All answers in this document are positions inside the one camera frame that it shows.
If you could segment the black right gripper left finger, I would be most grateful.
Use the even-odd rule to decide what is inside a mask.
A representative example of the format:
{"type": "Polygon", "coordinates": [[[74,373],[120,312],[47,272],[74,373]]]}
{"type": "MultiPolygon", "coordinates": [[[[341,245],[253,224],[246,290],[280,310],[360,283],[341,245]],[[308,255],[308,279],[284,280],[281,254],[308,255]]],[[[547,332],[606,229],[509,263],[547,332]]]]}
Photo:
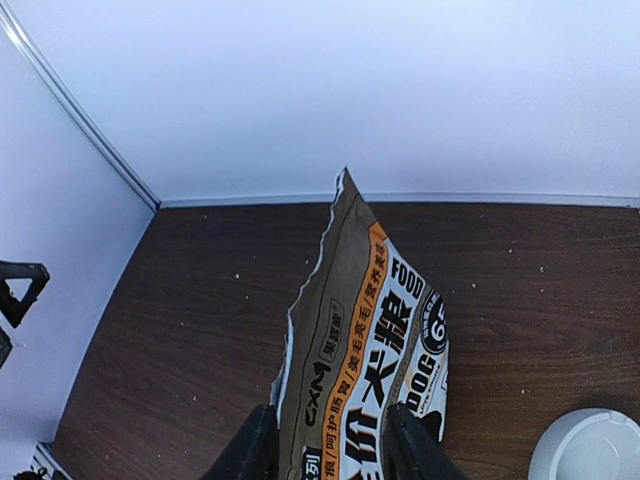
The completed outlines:
{"type": "Polygon", "coordinates": [[[273,405],[258,405],[204,473],[205,479],[277,479],[279,430],[273,405]]]}

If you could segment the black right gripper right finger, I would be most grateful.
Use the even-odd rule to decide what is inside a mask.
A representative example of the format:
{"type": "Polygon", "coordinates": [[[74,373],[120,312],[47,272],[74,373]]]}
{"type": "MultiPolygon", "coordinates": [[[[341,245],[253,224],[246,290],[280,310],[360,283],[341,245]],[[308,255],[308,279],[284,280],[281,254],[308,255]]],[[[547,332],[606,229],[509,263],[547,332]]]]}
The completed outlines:
{"type": "Polygon", "coordinates": [[[407,405],[392,405],[387,413],[387,478],[466,479],[439,446],[443,425],[438,411],[418,418],[407,405]]]}

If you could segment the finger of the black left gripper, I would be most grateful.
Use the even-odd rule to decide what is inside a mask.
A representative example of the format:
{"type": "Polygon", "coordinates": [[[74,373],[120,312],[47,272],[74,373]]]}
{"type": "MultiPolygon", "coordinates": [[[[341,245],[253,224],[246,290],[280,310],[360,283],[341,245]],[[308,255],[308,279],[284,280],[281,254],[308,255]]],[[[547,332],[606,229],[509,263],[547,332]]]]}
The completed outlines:
{"type": "Polygon", "coordinates": [[[42,263],[1,262],[1,313],[16,329],[50,280],[42,263]]]}

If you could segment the brown dog food bag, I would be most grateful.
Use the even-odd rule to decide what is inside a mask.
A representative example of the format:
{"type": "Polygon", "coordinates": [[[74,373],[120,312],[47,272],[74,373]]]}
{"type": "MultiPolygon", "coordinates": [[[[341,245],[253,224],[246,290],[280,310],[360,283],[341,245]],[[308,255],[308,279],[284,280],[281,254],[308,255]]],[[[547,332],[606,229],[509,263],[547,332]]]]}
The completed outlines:
{"type": "Polygon", "coordinates": [[[449,338],[442,296],[398,252],[348,171],[317,263],[287,313],[272,386],[283,479],[379,479],[389,408],[444,436],[449,338]]]}

